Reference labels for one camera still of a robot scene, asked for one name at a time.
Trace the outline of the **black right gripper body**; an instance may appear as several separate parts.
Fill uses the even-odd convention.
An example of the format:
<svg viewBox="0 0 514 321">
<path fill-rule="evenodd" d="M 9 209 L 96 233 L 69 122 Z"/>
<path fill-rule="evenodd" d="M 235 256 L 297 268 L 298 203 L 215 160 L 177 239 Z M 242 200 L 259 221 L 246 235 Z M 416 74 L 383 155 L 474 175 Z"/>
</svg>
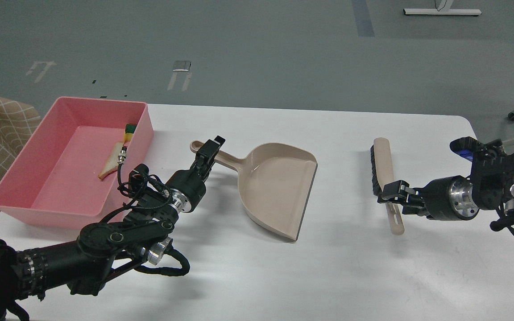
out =
<svg viewBox="0 0 514 321">
<path fill-rule="evenodd" d="M 469 217 L 461 215 L 455 209 L 451 199 L 453 185 L 462 181 L 465 181 L 462 176 L 443 177 L 416 188 L 417 195 L 424 203 L 423 209 L 417 215 L 433 221 L 469 221 Z"/>
</svg>

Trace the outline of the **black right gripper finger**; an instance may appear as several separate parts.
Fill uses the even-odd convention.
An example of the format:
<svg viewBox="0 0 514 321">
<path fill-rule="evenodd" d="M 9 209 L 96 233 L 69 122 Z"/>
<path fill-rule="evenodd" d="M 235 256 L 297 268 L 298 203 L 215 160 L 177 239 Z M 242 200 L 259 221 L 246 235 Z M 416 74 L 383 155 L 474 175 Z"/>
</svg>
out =
<svg viewBox="0 0 514 321">
<path fill-rule="evenodd" d="M 416 190 L 412 189 L 406 181 L 398 180 L 386 184 L 377 196 L 377 203 L 394 203 L 400 205 L 418 204 Z"/>
<path fill-rule="evenodd" d="M 382 203 L 400 205 L 404 215 L 420 215 L 420 196 L 382 197 Z"/>
</svg>

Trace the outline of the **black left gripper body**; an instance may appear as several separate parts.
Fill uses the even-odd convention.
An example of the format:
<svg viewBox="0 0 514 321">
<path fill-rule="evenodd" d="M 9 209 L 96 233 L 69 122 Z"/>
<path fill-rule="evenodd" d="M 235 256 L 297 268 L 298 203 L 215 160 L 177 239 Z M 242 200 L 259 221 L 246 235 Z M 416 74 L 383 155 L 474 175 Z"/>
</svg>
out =
<svg viewBox="0 0 514 321">
<path fill-rule="evenodd" d="M 185 197 L 184 213 L 194 211 L 206 193 L 205 181 L 198 170 L 178 170 L 166 181 L 166 185 Z"/>
</svg>

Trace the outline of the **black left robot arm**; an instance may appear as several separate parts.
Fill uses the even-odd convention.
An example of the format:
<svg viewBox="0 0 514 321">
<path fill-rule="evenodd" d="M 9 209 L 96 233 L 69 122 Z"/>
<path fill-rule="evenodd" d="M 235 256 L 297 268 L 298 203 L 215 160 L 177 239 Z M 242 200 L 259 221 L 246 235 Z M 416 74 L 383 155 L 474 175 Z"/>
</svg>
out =
<svg viewBox="0 0 514 321">
<path fill-rule="evenodd" d="M 0 239 L 0 321 L 7 313 L 30 319 L 19 300 L 67 286 L 72 295 L 96 296 L 107 282 L 135 270 L 159 276 L 185 276 L 187 258 L 170 237 L 180 213 L 191 213 L 206 193 L 208 179 L 225 139 L 217 136 L 201 144 L 187 170 L 166 182 L 141 163 L 119 181 L 130 197 L 121 208 L 97 223 L 88 224 L 76 240 L 48 247 L 16 251 Z"/>
</svg>

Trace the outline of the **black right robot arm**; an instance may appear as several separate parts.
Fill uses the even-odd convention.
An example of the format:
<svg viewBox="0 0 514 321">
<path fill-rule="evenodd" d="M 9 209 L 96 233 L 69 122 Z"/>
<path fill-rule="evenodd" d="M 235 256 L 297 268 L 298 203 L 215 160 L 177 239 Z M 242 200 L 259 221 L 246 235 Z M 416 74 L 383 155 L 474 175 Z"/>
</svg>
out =
<svg viewBox="0 0 514 321">
<path fill-rule="evenodd" d="M 417 215 L 431 221 L 470 221 L 481 210 L 494 210 L 498 219 L 492 231 L 508 229 L 514 236 L 514 154 L 507 154 L 501 140 L 482 144 L 472 137 L 451 141 L 449 148 L 471 162 L 468 176 L 443 177 L 420 188 L 394 180 L 390 143 L 379 137 L 370 148 L 373 194 L 386 205 L 394 235 L 404 233 L 401 215 Z"/>
</svg>

